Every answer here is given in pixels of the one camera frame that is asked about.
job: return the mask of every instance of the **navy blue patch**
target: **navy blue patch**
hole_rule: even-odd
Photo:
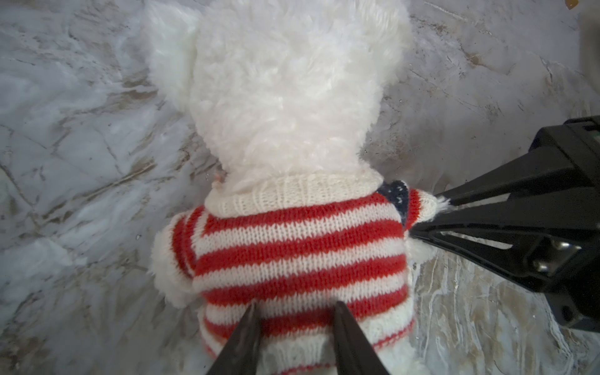
[[[402,225],[406,225],[406,216],[409,211],[409,187],[402,181],[394,181],[390,184],[384,182],[377,192],[396,207],[402,218]]]

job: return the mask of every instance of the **teddy bear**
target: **teddy bear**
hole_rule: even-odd
[[[384,87],[412,45],[397,0],[214,0],[148,4],[149,76],[187,112],[223,172],[175,215],[151,253],[176,307],[202,298],[217,356],[252,301],[259,374],[335,373],[332,309],[343,301],[391,374],[429,374],[410,346],[407,236],[445,202],[385,184],[360,158]]]

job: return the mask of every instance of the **red and white striped sweater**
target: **red and white striped sweater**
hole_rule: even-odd
[[[205,298],[200,332],[214,355],[256,299],[263,317],[260,373],[332,366],[337,300],[376,349],[412,327],[404,237],[413,223],[431,218],[437,201],[418,190],[408,196],[405,217],[379,193],[234,217],[198,207],[157,236],[156,285],[178,306]]]

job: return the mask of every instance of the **striped sweater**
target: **striped sweater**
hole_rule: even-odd
[[[200,333],[213,355],[258,300],[259,373],[334,365],[337,300],[348,305],[376,349],[385,347],[413,324],[406,231],[433,217],[437,201],[398,183],[369,194],[347,190],[352,199],[327,202],[331,197],[321,193],[321,204],[283,203],[273,210],[246,200],[248,215],[227,214],[227,202],[220,197],[216,205],[209,196],[205,205],[212,210],[201,206],[176,215],[157,236],[155,283],[176,306],[197,295],[205,299]]]

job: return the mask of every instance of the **marble surface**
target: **marble surface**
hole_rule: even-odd
[[[416,44],[364,157],[435,192],[600,113],[563,0],[414,0]],[[216,160],[157,96],[138,0],[0,4],[0,373],[202,374],[190,309],[146,273],[154,233],[200,204]],[[415,347],[435,374],[580,374],[600,335],[440,252],[418,272]]]

